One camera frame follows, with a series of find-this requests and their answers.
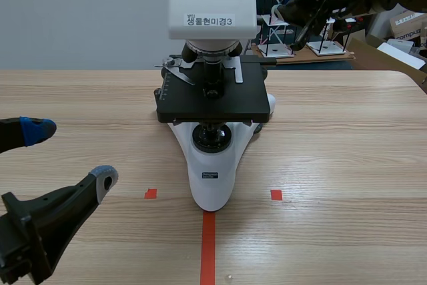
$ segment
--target white wall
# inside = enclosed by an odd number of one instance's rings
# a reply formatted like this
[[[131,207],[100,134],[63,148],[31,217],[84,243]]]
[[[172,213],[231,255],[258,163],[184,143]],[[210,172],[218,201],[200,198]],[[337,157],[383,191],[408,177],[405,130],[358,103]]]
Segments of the white wall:
[[[0,0],[0,69],[153,69],[167,0]]]

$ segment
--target wooden table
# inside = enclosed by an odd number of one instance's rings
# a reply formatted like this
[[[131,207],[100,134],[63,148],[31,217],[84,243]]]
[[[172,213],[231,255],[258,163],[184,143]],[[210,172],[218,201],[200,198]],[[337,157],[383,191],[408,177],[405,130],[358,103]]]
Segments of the wooden table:
[[[200,284],[202,211],[157,123],[160,85],[152,71],[0,71],[0,118],[58,125],[0,156],[0,194],[34,198],[100,164],[120,174],[46,284]],[[393,71],[272,71],[267,85],[276,112],[216,213],[216,284],[427,284],[425,93]]]

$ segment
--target red tape marker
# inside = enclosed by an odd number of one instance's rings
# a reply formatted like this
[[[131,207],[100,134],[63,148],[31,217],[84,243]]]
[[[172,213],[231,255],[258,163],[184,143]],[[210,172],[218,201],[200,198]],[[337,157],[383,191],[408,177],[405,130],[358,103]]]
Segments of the red tape marker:
[[[157,198],[157,189],[149,188],[144,195],[144,200],[155,200]]]
[[[215,213],[203,212],[200,285],[215,285]]]
[[[283,200],[281,190],[272,190],[272,200]]]

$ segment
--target microscope stage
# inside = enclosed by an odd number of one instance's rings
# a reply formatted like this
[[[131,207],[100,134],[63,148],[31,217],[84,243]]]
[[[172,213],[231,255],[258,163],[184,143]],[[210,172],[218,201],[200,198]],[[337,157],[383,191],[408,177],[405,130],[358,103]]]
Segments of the microscope stage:
[[[180,68],[180,71],[195,85],[165,70],[157,100],[159,122],[268,122],[270,105],[259,63],[242,63],[243,83],[236,83],[234,69],[225,69],[225,93],[219,99],[208,99],[204,95],[203,63],[195,63],[192,69]]]

